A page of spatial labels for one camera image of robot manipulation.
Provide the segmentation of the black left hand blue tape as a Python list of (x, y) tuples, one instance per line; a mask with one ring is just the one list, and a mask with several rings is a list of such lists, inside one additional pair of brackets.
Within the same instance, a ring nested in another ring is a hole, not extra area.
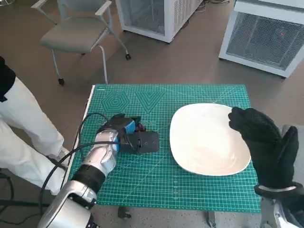
[(141, 123), (140, 116), (125, 116), (125, 114), (116, 114), (112, 116), (101, 128), (100, 131), (105, 129), (113, 129), (118, 132), (119, 136), (125, 134), (133, 134), (136, 132), (145, 132), (146, 127)]

